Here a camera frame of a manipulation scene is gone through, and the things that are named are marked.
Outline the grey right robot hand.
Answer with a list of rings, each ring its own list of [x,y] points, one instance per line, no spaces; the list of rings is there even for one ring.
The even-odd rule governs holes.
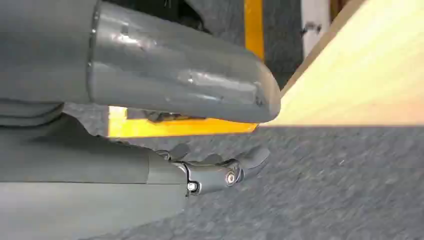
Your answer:
[[[0,3],[0,237],[78,240],[180,213],[190,196],[254,178],[270,151],[185,161],[90,134],[66,103],[236,123],[281,109],[244,47],[105,0]]]

